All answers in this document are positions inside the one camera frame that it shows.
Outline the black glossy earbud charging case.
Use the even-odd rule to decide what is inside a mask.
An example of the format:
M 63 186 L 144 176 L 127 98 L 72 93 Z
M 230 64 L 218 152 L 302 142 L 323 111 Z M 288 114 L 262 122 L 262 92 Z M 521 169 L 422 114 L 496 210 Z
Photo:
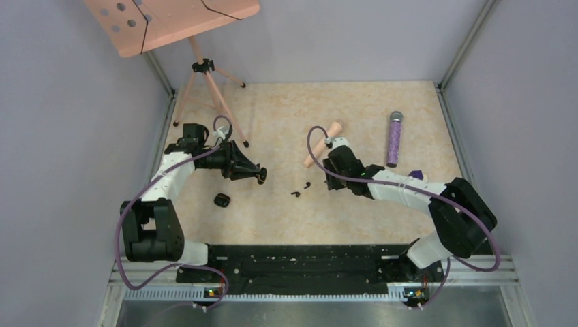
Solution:
M 262 167 L 256 177 L 258 180 L 258 184 L 263 185 L 267 178 L 267 169 L 265 167 Z

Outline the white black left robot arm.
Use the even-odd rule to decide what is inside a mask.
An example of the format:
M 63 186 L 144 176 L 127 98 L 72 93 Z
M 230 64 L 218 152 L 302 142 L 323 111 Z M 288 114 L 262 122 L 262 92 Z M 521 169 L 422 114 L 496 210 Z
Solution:
M 207 244 L 186 240 L 174 201 L 198 169 L 218 170 L 232 181 L 255 178 L 264 184 L 266 168 L 244 156 L 231 134 L 230 126 L 215 129 L 217 144 L 211 148 L 206 144 L 211 132 L 204 125 L 183 125 L 182 136 L 165 149 L 152 184 L 134 202 L 121 205 L 121 233 L 129 261 L 189 264 L 201 281 L 216 278 L 219 264 L 209 257 Z

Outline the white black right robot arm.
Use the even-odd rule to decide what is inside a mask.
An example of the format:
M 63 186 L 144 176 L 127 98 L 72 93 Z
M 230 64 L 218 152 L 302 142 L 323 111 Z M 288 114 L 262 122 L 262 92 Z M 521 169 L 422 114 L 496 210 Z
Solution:
M 488 271 L 499 267 L 500 251 L 491 233 L 497 226 L 496 216 L 467 180 L 457 177 L 449 183 L 435 183 L 383 166 L 364 166 L 347 145 L 334 146 L 318 165 L 326 173 L 330 190 L 349 189 L 356 196 L 397 202 L 431 218 L 435 230 L 414 241 L 399 263 L 405 279 L 419 280 L 428 266 L 440 260 L 468 259 L 484 242 L 496 256 Z

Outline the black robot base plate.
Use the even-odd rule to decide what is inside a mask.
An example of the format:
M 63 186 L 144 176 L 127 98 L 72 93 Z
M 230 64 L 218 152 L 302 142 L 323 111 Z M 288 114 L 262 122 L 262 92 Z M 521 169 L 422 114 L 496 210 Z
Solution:
M 442 280 L 436 262 L 418 269 L 408 245 L 209 245 L 218 274 L 182 268 L 177 283 L 228 280 L 229 295 L 385 294 L 393 283 L 431 286 Z

